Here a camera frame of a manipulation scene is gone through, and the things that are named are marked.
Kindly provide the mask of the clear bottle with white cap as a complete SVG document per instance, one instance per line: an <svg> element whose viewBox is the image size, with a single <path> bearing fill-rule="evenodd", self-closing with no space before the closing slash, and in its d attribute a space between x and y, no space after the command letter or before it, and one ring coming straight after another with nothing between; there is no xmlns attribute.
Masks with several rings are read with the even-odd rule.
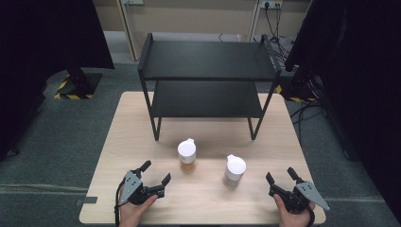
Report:
<svg viewBox="0 0 401 227"><path fill-rule="evenodd" d="M246 169L246 162L242 158L233 154L228 155L223 183L229 188L236 188L239 185Z"/></svg>

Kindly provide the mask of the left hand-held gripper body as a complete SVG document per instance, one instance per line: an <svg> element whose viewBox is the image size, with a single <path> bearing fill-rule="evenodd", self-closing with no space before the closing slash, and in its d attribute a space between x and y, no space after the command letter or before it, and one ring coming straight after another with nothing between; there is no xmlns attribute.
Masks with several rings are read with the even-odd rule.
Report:
<svg viewBox="0 0 401 227"><path fill-rule="evenodd" d="M148 198L157 195L159 198L165 196L166 180L162 180L159 185L148 187L144 186L141 171L130 170L123 180L123 191L120 196L122 204L130 202L135 205L143 204Z"/></svg>

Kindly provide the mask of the person's left hand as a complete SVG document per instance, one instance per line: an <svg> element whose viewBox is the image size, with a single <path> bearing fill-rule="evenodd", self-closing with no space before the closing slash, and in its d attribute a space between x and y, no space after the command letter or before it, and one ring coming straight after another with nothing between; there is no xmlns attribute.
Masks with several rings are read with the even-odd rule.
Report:
<svg viewBox="0 0 401 227"><path fill-rule="evenodd" d="M157 196L151 196L140 205L134 205L132 203L122 205L119 208L120 220L118 227L137 227L140 224L143 215L157 200Z"/></svg>

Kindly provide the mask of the black two-tier shelf rack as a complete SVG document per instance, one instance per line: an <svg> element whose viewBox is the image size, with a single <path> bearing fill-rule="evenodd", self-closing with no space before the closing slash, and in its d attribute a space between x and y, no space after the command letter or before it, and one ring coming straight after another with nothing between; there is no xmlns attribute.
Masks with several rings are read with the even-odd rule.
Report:
<svg viewBox="0 0 401 227"><path fill-rule="evenodd" d="M282 68L269 38L258 43L156 41L137 66L153 136L165 117L245 118L260 129Z"/></svg>

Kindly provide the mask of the white frame post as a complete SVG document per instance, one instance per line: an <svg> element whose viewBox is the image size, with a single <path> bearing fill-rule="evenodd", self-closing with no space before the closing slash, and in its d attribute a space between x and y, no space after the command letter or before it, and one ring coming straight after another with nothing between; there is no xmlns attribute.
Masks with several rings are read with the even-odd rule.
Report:
<svg viewBox="0 0 401 227"><path fill-rule="evenodd" d="M247 34L247 40L249 43L253 41L255 31L257 29L258 18L261 10L261 0L252 0L253 10L251 14L250 25Z"/></svg>
<svg viewBox="0 0 401 227"><path fill-rule="evenodd" d="M128 6L130 0L116 0L117 8L119 10L122 26L125 31L126 39L128 42L131 59L137 61L140 57L140 50L137 46L137 40L131 26L131 17L128 13Z"/></svg>

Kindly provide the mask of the stand base with striped tape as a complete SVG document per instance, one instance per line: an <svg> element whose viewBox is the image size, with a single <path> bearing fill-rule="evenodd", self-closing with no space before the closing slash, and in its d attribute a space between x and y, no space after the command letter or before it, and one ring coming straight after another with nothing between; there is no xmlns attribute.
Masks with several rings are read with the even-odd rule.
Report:
<svg viewBox="0 0 401 227"><path fill-rule="evenodd" d="M61 83L54 98L57 99L91 99L102 75L100 73L84 73L78 75L68 74Z"/></svg>
<svg viewBox="0 0 401 227"><path fill-rule="evenodd" d="M295 67L292 71L284 70L278 80L276 91L287 101L316 102L318 95L311 88L310 81L304 80Z"/></svg>

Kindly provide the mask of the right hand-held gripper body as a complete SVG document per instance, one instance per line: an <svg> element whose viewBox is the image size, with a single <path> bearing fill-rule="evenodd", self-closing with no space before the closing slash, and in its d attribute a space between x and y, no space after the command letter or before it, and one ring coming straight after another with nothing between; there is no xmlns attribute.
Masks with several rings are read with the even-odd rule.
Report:
<svg viewBox="0 0 401 227"><path fill-rule="evenodd" d="M271 183L269 195L273 197L275 194L281 197L287 211L293 214L303 212L311 201L325 211L330 210L328 203L311 182L297 183L292 191L286 191L275 183Z"/></svg>

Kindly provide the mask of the white wall socket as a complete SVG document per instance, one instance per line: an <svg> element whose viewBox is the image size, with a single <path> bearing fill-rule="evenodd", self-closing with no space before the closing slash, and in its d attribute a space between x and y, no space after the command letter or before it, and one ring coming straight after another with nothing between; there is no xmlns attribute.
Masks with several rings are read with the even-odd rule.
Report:
<svg viewBox="0 0 401 227"><path fill-rule="evenodd" d="M283 5L283 0L262 0L260 8L262 9L280 9Z"/></svg>

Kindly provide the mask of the dark floor tape patch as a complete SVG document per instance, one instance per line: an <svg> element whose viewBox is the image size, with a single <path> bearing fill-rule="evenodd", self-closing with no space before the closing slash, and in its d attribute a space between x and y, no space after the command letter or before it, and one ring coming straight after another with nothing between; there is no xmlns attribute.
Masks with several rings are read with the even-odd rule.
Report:
<svg viewBox="0 0 401 227"><path fill-rule="evenodd" d="M81 206L82 204L85 203L96 203L97 202L97 197L85 197L83 199L77 199L75 202L75 206Z"/></svg>

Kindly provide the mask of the person's right hand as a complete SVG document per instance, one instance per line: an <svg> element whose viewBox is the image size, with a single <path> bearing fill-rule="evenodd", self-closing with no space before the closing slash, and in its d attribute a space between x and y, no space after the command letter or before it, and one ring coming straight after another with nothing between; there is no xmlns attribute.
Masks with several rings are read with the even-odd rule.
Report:
<svg viewBox="0 0 401 227"><path fill-rule="evenodd" d="M308 210L304 210L299 214L291 214L287 211L285 204L279 195L274 194L273 198L280 214L279 227L311 227L311 216Z"/></svg>

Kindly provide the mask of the dark curtain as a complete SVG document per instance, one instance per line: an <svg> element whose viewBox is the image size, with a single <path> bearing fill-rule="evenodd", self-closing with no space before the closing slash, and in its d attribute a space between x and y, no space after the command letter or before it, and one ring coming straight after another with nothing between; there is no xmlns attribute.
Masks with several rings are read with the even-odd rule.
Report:
<svg viewBox="0 0 401 227"><path fill-rule="evenodd" d="M311 0L287 70L319 77L347 156L401 222L401 0Z"/></svg>
<svg viewBox="0 0 401 227"><path fill-rule="evenodd" d="M93 0L0 0L0 162L47 80L82 67L113 68Z"/></svg>

